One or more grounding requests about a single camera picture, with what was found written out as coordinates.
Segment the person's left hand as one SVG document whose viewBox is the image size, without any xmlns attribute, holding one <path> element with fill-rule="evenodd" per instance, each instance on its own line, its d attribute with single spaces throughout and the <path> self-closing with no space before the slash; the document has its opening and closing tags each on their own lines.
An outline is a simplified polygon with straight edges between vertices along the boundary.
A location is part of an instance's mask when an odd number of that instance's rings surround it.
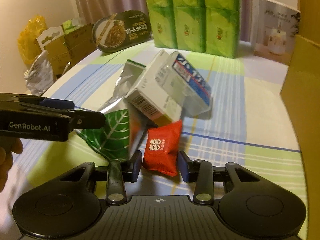
<svg viewBox="0 0 320 240">
<path fill-rule="evenodd" d="M 23 144 L 20 138 L 16 138 L 9 153 L 3 147 L 0 147 L 0 191 L 2 192 L 8 180 L 8 172 L 13 165 L 12 152 L 21 154 L 23 152 Z"/>
</svg>

